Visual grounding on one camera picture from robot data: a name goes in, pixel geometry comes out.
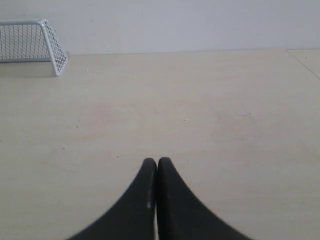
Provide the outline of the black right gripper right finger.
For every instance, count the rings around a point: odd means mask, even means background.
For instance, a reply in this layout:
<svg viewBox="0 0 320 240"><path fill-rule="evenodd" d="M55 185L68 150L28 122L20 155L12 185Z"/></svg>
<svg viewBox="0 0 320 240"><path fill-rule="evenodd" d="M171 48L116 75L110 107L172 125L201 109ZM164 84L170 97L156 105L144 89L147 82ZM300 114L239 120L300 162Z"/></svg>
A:
<svg viewBox="0 0 320 240"><path fill-rule="evenodd" d="M249 239L194 195L168 157L158 161L156 211L160 240Z"/></svg>

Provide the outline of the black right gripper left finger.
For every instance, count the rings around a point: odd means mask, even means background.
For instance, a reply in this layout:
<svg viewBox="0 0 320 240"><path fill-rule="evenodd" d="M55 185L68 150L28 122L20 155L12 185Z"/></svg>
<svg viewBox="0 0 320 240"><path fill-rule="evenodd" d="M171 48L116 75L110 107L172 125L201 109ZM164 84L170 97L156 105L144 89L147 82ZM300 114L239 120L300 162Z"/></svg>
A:
<svg viewBox="0 0 320 240"><path fill-rule="evenodd" d="M155 238L157 164L142 165L127 190L100 218L71 240L153 240Z"/></svg>

